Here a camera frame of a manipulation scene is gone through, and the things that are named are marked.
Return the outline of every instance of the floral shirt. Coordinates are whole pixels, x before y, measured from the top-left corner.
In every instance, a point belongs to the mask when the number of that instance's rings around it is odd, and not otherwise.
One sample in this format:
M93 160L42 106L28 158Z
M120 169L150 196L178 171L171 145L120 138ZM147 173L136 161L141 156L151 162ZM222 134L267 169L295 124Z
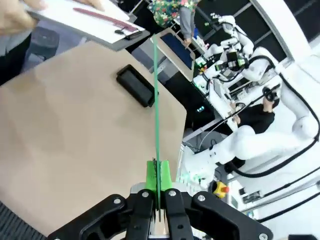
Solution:
M161 27L167 27L179 15L179 9L186 7L195 11L199 0L153 0L150 10L155 22Z

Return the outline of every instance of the red pen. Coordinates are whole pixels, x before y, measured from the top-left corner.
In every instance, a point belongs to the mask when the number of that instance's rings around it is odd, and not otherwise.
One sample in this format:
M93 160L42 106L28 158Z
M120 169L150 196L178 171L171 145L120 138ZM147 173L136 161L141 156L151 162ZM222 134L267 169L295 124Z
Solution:
M98 18L98 19L106 20L108 22L111 22L111 23L123 28L123 29L128 30L129 32L134 32L134 31L138 30L138 28L131 26L130 24L128 24L126 22L120 21L118 19L114 19L112 17L106 16L106 15L103 15L103 14L100 14L100 13L97 13L94 11L89 11L89 10L79 8L79 7L75 7L75 8L73 8L73 10L75 10L79 13L82 13L82 14L86 14L86 15Z

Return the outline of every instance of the screw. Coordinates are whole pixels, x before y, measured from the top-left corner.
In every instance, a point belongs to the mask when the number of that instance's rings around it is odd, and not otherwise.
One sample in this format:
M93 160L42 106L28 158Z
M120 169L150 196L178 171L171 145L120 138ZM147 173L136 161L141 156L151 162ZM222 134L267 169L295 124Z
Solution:
M169 195L170 195L171 197L174 197L175 195L177 195L177 193L176 193L175 191L171 190L171 191L169 192Z
M205 198L205 196L203 196L203 195L199 195L199 196L198 196L198 200L199 200L200 202L203 202L204 200L206 200L206 198Z
M259 239L260 239L260 240L268 240L268 235L265 234L265 233L261 233L261 234L259 235Z
M148 196L149 196L149 193L148 193L148 192L144 191L144 192L142 193L142 197L146 198L146 197L148 197Z
M113 201L114 204L119 204L121 203L121 200L119 198L116 198L114 201Z

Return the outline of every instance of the beige tabletop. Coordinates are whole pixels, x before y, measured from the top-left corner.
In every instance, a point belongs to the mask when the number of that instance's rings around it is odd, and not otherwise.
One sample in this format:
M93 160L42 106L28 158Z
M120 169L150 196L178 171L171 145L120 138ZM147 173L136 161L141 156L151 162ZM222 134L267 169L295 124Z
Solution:
M183 44L183 40L179 36L177 36L175 31L173 31L171 28L167 28L162 32L159 32L157 35L155 35L157 40L157 47L163 53L163 55L165 55L175 65L175 67L179 70L179 72L181 72L189 82L192 82L194 79L194 67L195 67L196 55L194 52L192 52L191 48L189 47L187 48L190 51L190 57L192 58L192 69L190 69L175 54L175 52L172 51L171 48L161 39L162 36L169 33L176 36L176 38L181 41L181 44Z
M88 42L0 87L0 201L44 235L145 182L155 107L116 82L127 51ZM159 84L160 158L175 180L186 110Z

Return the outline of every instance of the black tray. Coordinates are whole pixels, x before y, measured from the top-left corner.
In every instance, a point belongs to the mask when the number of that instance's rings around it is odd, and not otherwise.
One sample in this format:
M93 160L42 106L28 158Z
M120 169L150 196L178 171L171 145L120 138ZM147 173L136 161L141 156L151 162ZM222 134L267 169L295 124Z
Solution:
M116 80L145 108L155 103L155 88L132 65L117 72Z

